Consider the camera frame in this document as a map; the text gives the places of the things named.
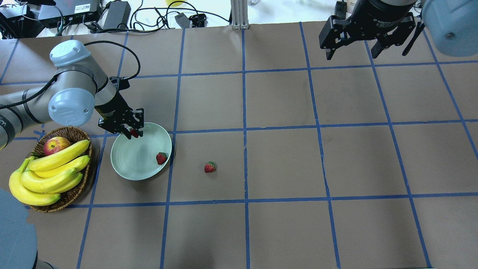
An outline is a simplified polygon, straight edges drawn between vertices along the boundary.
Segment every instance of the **yellow object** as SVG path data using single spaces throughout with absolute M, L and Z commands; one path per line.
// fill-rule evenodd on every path
M 70 162 L 74 158 L 82 154 L 89 146 L 89 141 L 87 139 L 78 141 L 73 145 L 60 150 L 57 153 L 45 156 L 31 161 L 30 170 L 32 171 L 48 171 L 59 166 L 62 166 L 65 163 Z
M 20 178 L 29 162 L 30 159 L 25 159 L 22 166 L 10 175 L 8 186 L 12 195 L 22 203 L 36 206 L 49 205 L 58 201 L 60 199 L 60 194 L 58 193 L 36 193 L 22 185 Z
M 47 178 L 54 177 L 58 175 L 59 173 L 70 168 L 75 168 L 76 171 L 81 171 L 88 165 L 89 160 L 90 160 L 90 157 L 88 155 L 84 155 L 60 167 L 57 167 L 48 171 L 36 171 L 35 174 L 39 176 L 40 178 L 47 179 Z
M 22 184 L 29 190 L 34 192 L 51 192 L 58 188 L 61 188 L 68 184 L 76 177 L 76 170 L 74 168 L 70 168 L 61 172 L 60 174 L 47 178 L 42 179 L 35 175 L 35 173 L 31 170 L 26 170 L 22 173 L 20 180 Z
M 164 0 L 166 2 L 166 5 L 169 6 L 172 2 L 176 1 L 176 0 Z M 171 7 L 179 7 L 180 5 L 182 5 L 183 3 L 181 2 L 178 2 L 178 3 L 174 3 L 171 5 Z
M 83 174 L 82 173 L 77 173 L 76 177 L 72 181 L 70 181 L 69 183 L 67 183 L 63 187 L 55 189 L 51 192 L 62 193 L 62 192 L 68 191 L 68 190 L 72 189 L 74 186 L 78 185 L 78 183 L 80 183 L 82 178 L 83 178 Z

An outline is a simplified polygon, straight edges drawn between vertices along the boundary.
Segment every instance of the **white label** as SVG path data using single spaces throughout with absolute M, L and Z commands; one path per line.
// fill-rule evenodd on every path
M 75 14 L 77 13 L 82 13 L 82 12 L 88 12 L 91 4 L 86 4 L 86 5 L 78 5 L 75 6 Z

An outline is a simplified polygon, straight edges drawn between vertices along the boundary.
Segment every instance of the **light green plate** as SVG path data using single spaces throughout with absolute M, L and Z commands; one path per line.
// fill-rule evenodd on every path
M 144 123 L 143 137 L 128 140 L 120 134 L 111 149 L 111 164 L 116 173 L 129 180 L 147 179 L 157 174 L 169 161 L 173 144 L 168 132 L 155 123 Z M 156 155 L 166 153 L 168 159 L 158 165 Z

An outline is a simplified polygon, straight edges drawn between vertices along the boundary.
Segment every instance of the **wicker basket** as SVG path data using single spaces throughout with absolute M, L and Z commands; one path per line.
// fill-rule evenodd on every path
M 55 136 L 64 137 L 68 139 L 72 144 L 84 139 L 88 139 L 88 141 L 90 141 L 90 145 L 88 149 L 84 153 L 82 153 L 80 156 L 88 155 L 90 156 L 90 161 L 88 162 L 88 165 L 81 171 L 83 173 L 83 178 L 80 181 L 80 183 L 76 185 L 75 187 L 73 187 L 72 189 L 70 189 L 69 191 L 61 193 L 61 197 L 56 203 L 46 205 L 46 206 L 33 206 L 33 205 L 30 206 L 33 210 L 42 212 L 42 213 L 55 212 L 69 206 L 71 203 L 73 203 L 73 201 L 76 198 L 78 198 L 78 196 L 81 194 L 81 192 L 87 185 L 88 179 L 90 178 L 90 164 L 91 164 L 91 154 L 93 152 L 93 145 L 91 143 L 91 139 L 88 136 L 88 134 L 78 127 L 74 127 L 74 126 L 60 127 L 47 133 L 36 144 L 35 148 L 29 155 L 30 156 L 33 155 L 36 157 L 44 157 L 45 154 L 43 153 L 43 146 L 45 145 L 48 139 Z

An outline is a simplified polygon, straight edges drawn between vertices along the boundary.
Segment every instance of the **red strawberry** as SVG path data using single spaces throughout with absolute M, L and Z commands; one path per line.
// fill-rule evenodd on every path
M 210 173 L 214 171 L 216 171 L 216 164 L 213 162 L 207 162 L 206 165 L 204 166 L 204 172 Z
M 156 161 L 158 162 L 159 165 L 165 163 L 165 161 L 168 159 L 166 156 L 166 153 L 160 152 L 158 155 L 156 155 Z
M 134 138 L 138 138 L 140 136 L 135 129 L 130 129 L 130 134 L 134 136 Z

